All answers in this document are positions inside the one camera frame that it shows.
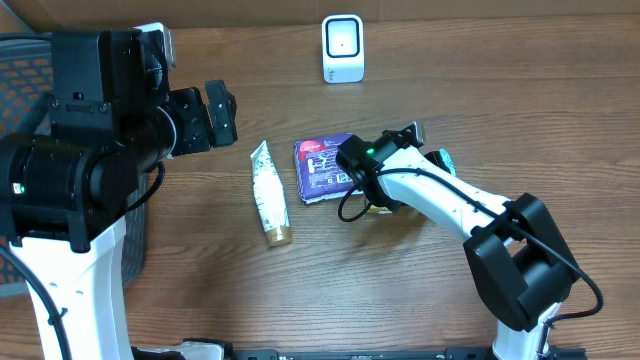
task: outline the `brown wall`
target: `brown wall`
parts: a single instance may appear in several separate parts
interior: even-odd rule
[[[640,0],[5,0],[36,30],[121,27],[162,21],[170,28],[319,23],[353,12],[365,21],[640,12]]]

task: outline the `purple package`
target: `purple package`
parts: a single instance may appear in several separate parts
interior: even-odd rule
[[[338,134],[298,141],[293,160],[298,174],[298,192],[305,204],[344,196],[353,182],[336,164],[338,145],[352,134]]]

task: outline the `toothpaste tube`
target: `toothpaste tube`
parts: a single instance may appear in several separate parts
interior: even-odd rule
[[[251,154],[253,196],[258,205],[262,227],[269,246],[289,244],[292,240],[284,188],[276,171],[267,142]]]

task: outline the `black cable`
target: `black cable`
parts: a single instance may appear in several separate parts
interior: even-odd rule
[[[351,197],[351,195],[353,195],[353,192],[356,191],[356,189],[358,187],[360,187],[360,185],[363,182],[360,181],[359,183],[357,183],[356,185],[352,186],[351,189],[349,189],[349,191],[347,191],[347,193],[342,197],[342,200],[340,200],[340,205],[338,205],[338,217],[340,218],[340,220],[344,221],[344,222],[354,222],[358,219],[360,219],[361,217],[364,216],[364,214],[367,213],[367,211],[369,211],[369,209],[371,208],[371,205],[373,205],[373,203],[371,201],[369,201],[369,203],[367,205],[365,205],[364,209],[362,209],[361,212],[358,213],[358,215],[352,217],[352,218],[345,218],[344,215],[342,214],[342,209],[344,208],[344,204],[347,202],[347,199],[349,199]]]
[[[153,196],[153,194],[156,193],[156,191],[158,191],[158,189],[162,185],[162,182],[164,181],[165,168],[164,168],[164,163],[162,161],[158,161],[157,166],[158,166],[158,174],[156,175],[156,179],[151,185],[151,187],[149,188],[149,190],[147,190],[147,192],[144,193],[144,195],[140,196],[140,198],[136,200],[136,202],[131,204],[127,208],[126,212],[137,209],[140,205],[144,204],[147,200],[149,200]]]
[[[452,185],[451,183],[449,183],[445,179],[439,177],[438,175],[432,174],[432,173],[427,172],[427,171],[425,171],[423,169],[398,168],[398,169],[389,169],[389,170],[379,171],[379,172],[376,173],[376,176],[374,178],[370,178],[367,181],[373,181],[374,179],[377,179],[378,177],[383,176],[383,175],[398,174],[398,173],[404,173],[404,174],[409,173],[409,174],[416,174],[416,175],[426,176],[428,178],[431,178],[431,179],[437,181],[438,183],[440,183],[440,185],[442,185],[442,186],[446,187],[447,189],[451,190],[451,192],[453,192],[454,194],[458,195],[461,199],[465,200],[466,202],[468,202],[469,204],[474,206],[476,209],[478,209],[478,210],[482,211],[483,213],[491,216],[492,218],[494,218],[496,221],[499,221],[503,225],[508,226],[512,231],[514,231],[518,235],[520,235],[520,236],[528,239],[529,241],[535,243],[537,246],[542,248],[544,251],[548,252],[549,254],[554,256],[556,259],[558,259],[560,262],[564,263],[569,269],[571,269],[573,272],[575,272],[578,275],[578,277],[580,277],[585,283],[587,283],[587,285],[589,285],[589,288],[591,288],[591,291],[593,291],[593,294],[596,296],[596,305],[593,308],[589,309],[589,310],[578,311],[578,312],[562,314],[562,315],[556,315],[556,316],[554,316],[554,317],[552,317],[550,319],[547,319],[547,321],[544,322],[544,326],[543,326],[543,330],[542,330],[542,337],[540,339],[540,344],[538,346],[538,356],[540,358],[542,358],[542,356],[543,356],[542,353],[544,351],[544,344],[547,342],[547,336],[548,336],[548,333],[549,333],[549,329],[553,329],[553,324],[555,322],[561,321],[561,320],[567,320],[567,319],[579,319],[579,318],[584,318],[584,317],[587,317],[587,316],[592,316],[592,315],[595,315],[598,312],[600,312],[600,310],[602,310],[602,308],[604,307],[604,296],[602,295],[602,291],[600,291],[600,288],[598,288],[598,285],[596,285],[596,283],[593,281],[593,279],[591,279],[591,277],[589,277],[589,275],[587,275],[584,271],[582,271],[582,269],[580,269],[578,266],[574,265],[572,262],[567,260],[564,256],[558,254],[555,250],[553,250],[552,248],[547,246],[545,243],[540,241],[540,239],[536,238],[532,234],[529,234],[527,231],[525,231],[524,229],[520,228],[519,226],[517,226],[513,222],[505,219],[501,215],[498,215],[495,212],[489,210],[482,203],[480,203],[479,201],[474,200],[473,198],[471,198],[471,196],[467,195],[462,190],[458,189],[457,187],[455,187],[454,185]],[[342,217],[342,206],[347,201],[347,199],[353,194],[353,192],[358,187],[360,187],[362,184],[363,184],[363,181],[358,182],[351,189],[349,189],[349,191],[347,191],[345,196],[342,198],[342,201],[340,202],[340,206],[338,207],[338,217],[342,221],[347,221],[347,222],[348,221],[354,221],[354,220],[357,220],[358,218],[360,218],[362,215],[364,215],[364,213],[366,213],[366,211],[363,211],[361,214],[358,214],[358,216],[356,216],[356,218],[354,220],[351,220],[351,219],[346,219],[345,220]],[[369,207],[371,207],[371,203],[369,203],[369,205],[367,206],[366,210],[368,210]]]
[[[0,34],[0,41],[5,41],[5,40],[43,40],[43,41],[51,41],[51,35],[27,34],[27,33]]]
[[[56,332],[56,337],[58,338],[58,345],[60,345],[60,353],[62,354],[62,360],[71,360],[71,348],[69,348],[69,340],[67,339],[67,333],[64,330],[64,325],[62,324],[62,316],[58,312],[58,308],[56,304],[53,302],[51,295],[47,292],[47,289],[42,285],[38,277],[31,272],[29,267],[25,265],[17,256],[11,253],[9,249],[0,245],[0,256],[5,258],[9,264],[13,265],[13,267],[24,277],[24,279],[31,285],[33,291],[38,294],[40,300],[44,304],[44,307],[47,309],[49,313],[49,325],[53,326],[54,331]]]

